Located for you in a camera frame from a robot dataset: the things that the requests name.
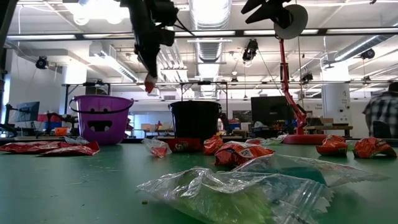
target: orange candy bag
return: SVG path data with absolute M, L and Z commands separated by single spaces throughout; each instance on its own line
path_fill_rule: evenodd
M 357 158 L 373 158 L 378 154 L 384 154 L 388 157 L 397 157 L 396 152 L 390 145 L 382 139 L 374 137 L 364 138 L 355 143 L 354 156 Z
M 348 145 L 341 136 L 328 135 L 322 146 L 316 146 L 317 152 L 323 156 L 346 156 Z
M 255 144 L 230 141 L 225 143 L 215 154 L 215 165 L 239 166 L 251 159 L 274 153 Z
M 216 135 L 207 139 L 205 141 L 205 155 L 214 155 L 223 144 L 223 139 Z

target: white column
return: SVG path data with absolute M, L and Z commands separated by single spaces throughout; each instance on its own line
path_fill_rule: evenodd
M 87 68 L 83 65 L 68 65 L 62 67 L 62 76 L 63 83 L 65 84 L 82 84 L 87 81 Z M 69 92 L 74 89 L 74 86 L 69 87 Z M 65 95 L 66 95 L 66 87 L 61 88 L 61 99 L 60 99 L 60 114 L 64 114 L 65 109 Z M 81 96 L 86 94 L 86 87 L 79 86 L 73 92 L 68 95 L 68 103 L 69 100 L 74 96 Z M 76 108 L 76 103 L 71 104 L 74 108 Z
M 325 81 L 348 81 L 348 64 L 334 63 L 333 68 L 322 68 L 322 79 Z M 349 84 L 328 84 L 322 86 L 322 105 L 325 118 L 333 118 L 334 123 L 352 124 Z M 344 131 L 327 131 L 327 134 L 343 135 Z

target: chair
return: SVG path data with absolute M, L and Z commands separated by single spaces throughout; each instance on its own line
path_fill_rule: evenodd
M 392 138 L 390 126 L 383 121 L 373 121 L 373 136 L 375 138 Z

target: spotlight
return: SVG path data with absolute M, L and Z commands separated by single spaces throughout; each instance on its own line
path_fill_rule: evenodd
M 313 76 L 312 76 L 311 72 L 304 73 L 303 77 L 301 78 L 301 81 L 303 81 L 304 85 L 308 84 L 312 80 L 313 80 Z
M 361 59 L 363 59 L 363 60 L 365 60 L 365 59 L 372 59 L 372 58 L 374 58 L 375 54 L 376 54 L 376 53 L 374 52 L 373 49 L 369 49 L 369 50 L 367 50 L 367 51 L 361 53 L 361 54 L 359 55 L 359 57 L 360 57 Z
M 244 49 L 242 59 L 244 62 L 250 62 L 256 56 L 256 51 L 259 49 L 259 44 L 256 39 L 250 39 L 248 45 Z
M 36 61 L 36 68 L 42 70 L 49 68 L 49 61 L 47 61 L 47 56 L 39 57 L 39 59 Z

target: workbench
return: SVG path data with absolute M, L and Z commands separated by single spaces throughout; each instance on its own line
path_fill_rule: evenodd
M 398 161 L 320 156 L 315 146 L 269 146 L 275 153 L 348 164 L 384 174 L 384 182 L 361 182 L 333 188 L 329 212 L 319 223 L 396 223 Z M 94 156 L 36 157 L 0 153 L 0 223 L 12 224 L 183 224 L 201 223 L 136 186 L 194 166 L 214 171 L 214 156 L 171 154 L 158 159 L 142 144 L 101 147 Z
M 350 130 L 352 130 L 354 127 L 352 126 L 328 126 L 328 125 L 324 125 L 324 126 L 306 126 L 304 127 L 305 131 L 334 131 L 334 130 L 343 130 L 344 131 L 344 136 L 346 138 L 350 138 L 351 135 L 349 133 Z

